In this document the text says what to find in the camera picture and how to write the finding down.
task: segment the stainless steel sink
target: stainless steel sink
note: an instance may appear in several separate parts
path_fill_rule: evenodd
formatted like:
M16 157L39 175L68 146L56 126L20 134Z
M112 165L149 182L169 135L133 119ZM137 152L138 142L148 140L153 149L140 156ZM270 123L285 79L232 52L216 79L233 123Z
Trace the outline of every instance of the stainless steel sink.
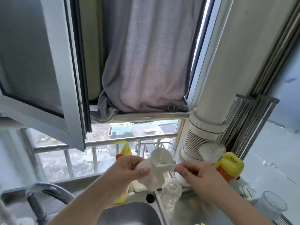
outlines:
M154 208L143 202L108 208L103 211L98 224L162 225Z
M153 203L147 202L146 196L148 194L153 194L155 199ZM168 225L159 201L160 199L155 193L130 193L126 203L105 209L98 220L98 224Z

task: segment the white pipe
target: white pipe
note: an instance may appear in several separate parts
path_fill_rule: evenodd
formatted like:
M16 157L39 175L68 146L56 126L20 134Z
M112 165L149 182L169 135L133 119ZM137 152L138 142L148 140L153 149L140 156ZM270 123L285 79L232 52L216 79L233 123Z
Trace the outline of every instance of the white pipe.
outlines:
M222 124L236 94L246 95L295 0L234 0L195 115Z
M27 127L9 117L0 117L0 130L24 129L24 128Z

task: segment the gray curtain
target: gray curtain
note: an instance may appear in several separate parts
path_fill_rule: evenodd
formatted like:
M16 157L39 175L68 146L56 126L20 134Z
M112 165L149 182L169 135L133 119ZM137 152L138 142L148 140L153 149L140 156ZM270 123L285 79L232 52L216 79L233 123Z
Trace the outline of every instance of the gray curtain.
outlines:
M189 111L188 63L203 0L102 0L98 115Z

